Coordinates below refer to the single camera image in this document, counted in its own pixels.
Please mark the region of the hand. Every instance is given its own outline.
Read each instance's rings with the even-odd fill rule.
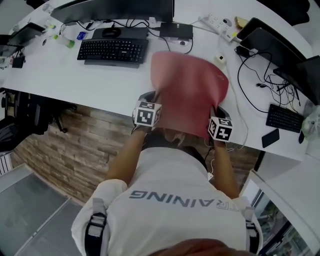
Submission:
[[[213,145],[215,148],[222,148],[222,149],[226,149],[227,145],[224,141],[220,141],[220,140],[214,140],[213,141]]]
[[[144,125],[137,125],[133,130],[132,133],[133,134],[135,131],[142,131],[145,132],[146,134],[150,133],[152,130],[152,127],[150,126],[144,126]]]

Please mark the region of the keyboard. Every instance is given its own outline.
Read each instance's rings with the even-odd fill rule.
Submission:
[[[300,133],[304,117],[289,109],[270,104],[266,125]]]
[[[144,63],[148,43],[146,39],[129,38],[83,40],[77,60],[99,61],[111,66],[117,66],[115,63],[139,65]]]

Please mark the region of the backpack strap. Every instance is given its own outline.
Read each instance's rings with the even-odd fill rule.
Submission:
[[[85,253],[86,256],[100,256],[101,254],[106,256],[110,233],[107,223],[107,210],[101,198],[93,198],[92,207],[93,215],[86,226],[84,235]]]
[[[257,254],[259,250],[260,234],[253,222],[253,215],[255,214],[255,209],[253,207],[246,207],[241,211],[243,217],[245,218],[246,227],[246,251],[253,254]]]

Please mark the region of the desk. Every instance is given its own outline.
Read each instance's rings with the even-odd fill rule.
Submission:
[[[57,7],[69,2],[67,0],[50,0],[49,3]],[[307,58],[312,57],[311,46],[307,41],[286,21],[276,13],[262,5],[256,0],[175,0],[174,21],[190,24],[208,15],[208,12],[215,14],[219,18],[229,18],[240,16],[249,20],[257,17],[275,28],[280,34],[294,44]],[[43,24],[49,15],[42,11],[42,7],[34,10],[26,16],[19,26],[23,27],[27,22]],[[80,26],[74,25],[65,29],[68,38],[76,38],[81,31]],[[212,62],[218,54],[218,36],[201,29],[193,29],[194,45],[190,54]],[[149,36],[149,49],[145,63],[139,69],[130,69],[112,66],[88,66],[83,61],[77,60],[81,42],[76,41],[72,49],[57,44],[53,39],[48,39],[45,46],[42,42],[45,36],[35,38],[26,47],[26,63],[22,69],[8,68],[3,87],[41,95],[62,101],[81,104],[117,114],[130,116],[138,97],[152,91],[150,81],[150,65],[152,54],[158,51],[166,51],[167,45],[153,35]],[[280,140],[267,148],[262,148],[261,137],[273,131],[274,128],[268,127],[266,114],[256,111],[245,99],[242,94],[238,81],[237,72],[241,61],[235,54],[236,42],[227,44],[220,39],[221,48],[227,59],[227,69],[223,72],[228,76],[229,81],[234,87],[229,87],[226,99],[221,106],[230,114],[234,123],[234,132],[230,141],[242,145],[245,141],[247,129],[239,117],[238,107],[249,127],[248,138],[245,143],[247,147],[264,150],[276,155],[292,158],[301,161],[307,148],[307,142],[298,143],[298,133],[280,130]],[[170,43],[173,51],[187,52],[189,46],[179,46]],[[263,74],[268,62],[260,56],[247,61],[249,66],[254,67],[259,74]],[[241,69],[240,81],[249,99],[261,110],[268,110],[270,103],[274,102],[270,90],[256,88],[259,82],[253,71],[247,68]],[[294,101],[294,108],[301,112],[306,102],[306,97],[299,94],[301,106],[297,100]]]

